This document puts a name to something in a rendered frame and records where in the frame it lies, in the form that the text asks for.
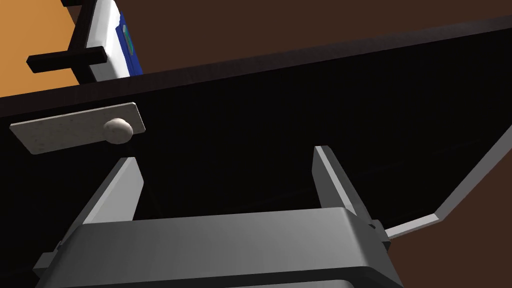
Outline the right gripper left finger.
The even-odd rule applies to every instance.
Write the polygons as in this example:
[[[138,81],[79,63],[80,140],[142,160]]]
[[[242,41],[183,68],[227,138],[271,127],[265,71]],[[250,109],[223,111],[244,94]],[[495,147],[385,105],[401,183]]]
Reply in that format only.
[[[73,231],[83,224],[131,221],[143,186],[144,179],[136,159],[121,158],[73,221],[59,244],[63,245]]]

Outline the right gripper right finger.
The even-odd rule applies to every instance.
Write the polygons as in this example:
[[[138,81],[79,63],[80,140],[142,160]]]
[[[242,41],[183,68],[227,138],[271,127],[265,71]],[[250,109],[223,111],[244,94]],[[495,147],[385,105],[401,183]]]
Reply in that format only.
[[[365,224],[378,232],[384,232],[380,221],[370,217],[365,204],[329,146],[314,147],[311,172],[322,208],[345,208]]]

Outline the black door leaf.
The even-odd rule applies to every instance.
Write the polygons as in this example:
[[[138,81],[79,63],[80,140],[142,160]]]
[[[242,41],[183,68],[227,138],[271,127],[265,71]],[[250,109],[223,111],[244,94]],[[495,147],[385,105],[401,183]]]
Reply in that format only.
[[[31,154],[13,123],[133,102],[145,132]],[[512,15],[0,98],[0,288],[35,288],[122,157],[135,219],[320,207],[329,146],[387,229],[438,214],[512,127]]]

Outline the pale door knob with plate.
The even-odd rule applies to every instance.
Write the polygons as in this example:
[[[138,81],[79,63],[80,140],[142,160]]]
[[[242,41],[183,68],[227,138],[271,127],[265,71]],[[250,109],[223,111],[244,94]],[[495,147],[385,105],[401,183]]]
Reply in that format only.
[[[146,130],[134,102],[12,123],[9,129],[31,154],[101,141],[124,144]]]

